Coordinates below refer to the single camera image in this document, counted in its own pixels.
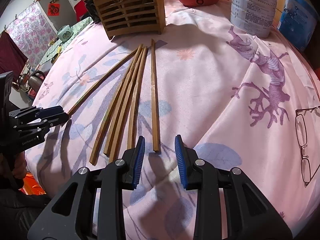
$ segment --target pink bedsheet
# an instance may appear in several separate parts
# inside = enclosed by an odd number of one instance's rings
[[[90,24],[52,67],[34,105],[61,105],[67,112],[116,62],[156,41],[161,154],[152,151],[150,52],[140,95],[137,136],[146,139],[140,184],[124,191],[127,239],[192,239],[196,192],[180,184],[174,137],[215,167],[240,167],[284,218],[295,235],[319,203],[319,173],[304,186],[295,132],[295,110],[320,105],[316,78],[273,29],[261,40],[233,27],[230,2],[185,8],[165,0],[162,35],[132,34],[110,42],[102,25]],[[28,167],[53,196],[80,167],[103,168],[89,156],[109,102],[129,63],[108,78],[64,127],[27,151]],[[320,160],[317,126],[308,128],[314,166]],[[120,156],[126,150],[127,126]]]

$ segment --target stainless steel kettle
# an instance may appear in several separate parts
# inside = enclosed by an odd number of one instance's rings
[[[38,71],[34,71],[28,80],[28,85],[36,92],[39,91],[39,89],[43,83],[43,79],[38,77],[37,74],[40,74],[43,76],[43,78],[45,78],[44,73],[42,71],[38,70]]]

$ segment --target white can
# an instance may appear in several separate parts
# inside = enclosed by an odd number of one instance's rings
[[[266,38],[276,13],[277,0],[232,0],[231,23],[251,35]]]

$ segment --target glasses frame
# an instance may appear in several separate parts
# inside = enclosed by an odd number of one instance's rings
[[[299,114],[300,112],[303,112],[303,111],[313,111],[313,110],[316,110],[316,109],[320,109],[320,106],[317,106],[317,107],[313,107],[313,108],[306,108],[306,109],[297,109],[296,110],[296,118],[295,118],[295,126],[296,126],[296,135],[297,135],[297,140],[298,140],[298,144],[299,144],[299,147],[300,147],[300,155],[301,155],[301,164],[300,164],[300,167],[301,167],[301,176],[302,176],[302,180],[305,184],[305,186],[308,186],[310,184],[310,182],[312,181],[313,177],[315,176],[315,174],[317,173],[318,169],[320,168],[320,163],[318,165],[318,168],[316,169],[315,173],[311,176],[311,165],[310,165],[310,161],[309,161],[309,156],[303,156],[302,154],[302,149],[305,148],[307,146],[307,143],[308,143],[308,135],[307,135],[307,127],[306,127],[306,123],[304,121],[304,117],[302,114]],[[305,132],[306,132],[306,143],[301,146],[300,143],[299,143],[299,138],[298,138],[298,131],[297,131],[297,122],[296,122],[296,119],[297,117],[301,115],[302,116],[302,119],[303,119],[303,124],[304,124],[304,129],[305,129]],[[306,160],[308,161],[308,165],[309,165],[309,174],[310,174],[310,181],[309,182],[305,182],[304,178],[303,178],[303,172],[302,172],[302,162],[303,160]]]

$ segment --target wooden chopstick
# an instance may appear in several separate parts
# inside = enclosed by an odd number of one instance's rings
[[[99,128],[99,131],[98,131],[98,134],[97,134],[97,137],[96,137],[96,140],[94,142],[94,146],[92,148],[92,152],[91,152],[91,155],[90,155],[90,160],[89,162],[92,164],[92,165],[96,165],[97,164],[97,160],[98,160],[98,153],[99,153],[99,149],[101,147],[101,144],[103,142],[103,139],[104,139],[104,135],[106,133],[106,130],[108,128],[108,124],[110,122],[110,119],[111,119],[111,116],[112,116],[112,113],[113,113],[113,110],[115,109],[116,107],[116,103],[118,101],[118,98],[120,96],[120,92],[121,92],[121,89],[122,89],[122,86],[124,84],[124,80],[127,76],[127,74],[129,73],[130,69],[131,69],[131,66],[134,62],[134,59],[132,60],[132,62],[130,63],[126,73],[124,74],[124,77],[122,79],[122,81],[120,82],[120,84],[118,85],[118,88],[116,90],[116,93],[113,95],[113,98],[108,106],[108,109],[107,109],[107,112],[106,114],[104,115],[104,118],[102,120],[102,123],[100,125],[100,128]]]
[[[110,127],[109,127],[109,132],[108,132],[108,136],[107,136],[106,145],[105,145],[104,150],[103,150],[103,153],[105,155],[109,155],[110,154],[111,144],[112,144],[112,140],[114,138],[115,132],[116,132],[116,126],[117,126],[117,123],[118,123],[118,119],[119,119],[119,116],[120,116],[120,111],[122,109],[122,105],[124,103],[124,98],[125,98],[128,86],[130,84],[132,75],[133,75],[135,69],[138,69],[139,62],[140,62],[141,57],[142,57],[142,53],[141,53],[142,46],[143,46],[142,44],[139,46],[139,48],[137,50],[137,53],[136,53],[136,55],[134,57],[134,60],[132,62],[132,67],[131,67],[129,73],[127,74],[127,76],[126,76],[126,78],[124,80],[124,84],[123,84],[123,86],[121,88],[121,92],[120,92],[120,95],[119,95],[119,98],[118,98],[118,101],[117,101],[117,104],[116,104],[116,108],[115,108],[114,114],[112,116],[112,121],[111,121],[111,124],[110,124]]]
[[[137,76],[137,82],[134,86],[133,95],[132,95],[132,102],[131,102],[131,108],[130,108],[130,118],[129,118],[129,130],[128,130],[128,142],[127,142],[127,149],[132,149],[135,147],[136,142],[136,130],[137,130],[137,116],[138,116],[138,106],[139,106],[139,99],[140,99],[140,90],[142,85],[142,78],[143,78],[143,72],[145,67],[145,61],[147,57],[145,57],[144,60],[141,60],[139,72]]]
[[[133,73],[133,77],[132,77],[131,82],[129,84],[129,88],[128,88],[127,93],[125,95],[124,104],[122,106],[119,120],[118,120],[118,123],[116,126],[115,136],[112,141],[109,163],[113,162],[118,157],[118,147],[119,147],[119,141],[120,141],[119,137],[120,137],[120,134],[124,128],[123,126],[125,125],[124,124],[124,115],[125,115],[125,113],[127,113],[127,108],[129,105],[128,101],[129,101],[129,98],[132,96],[132,93],[134,90],[134,85],[136,82],[138,69],[140,70],[140,68],[144,68],[144,64],[145,64],[146,56],[147,56],[147,50],[148,50],[148,48],[144,47],[143,53],[142,53],[142,58],[139,57],[140,58],[140,66],[138,68],[135,68],[134,73]]]
[[[160,150],[160,121],[159,121],[159,102],[158,85],[156,72],[156,49],[155,41],[151,40],[151,117],[152,117],[152,143],[153,150]]]
[[[126,63],[134,54],[136,54],[138,49],[135,49],[129,55],[120,60],[113,68],[111,68],[100,80],[98,80],[79,100],[76,104],[69,110],[69,118],[78,110],[78,108],[88,99],[88,97],[108,78],[110,77],[118,68],[120,68],[124,63]]]

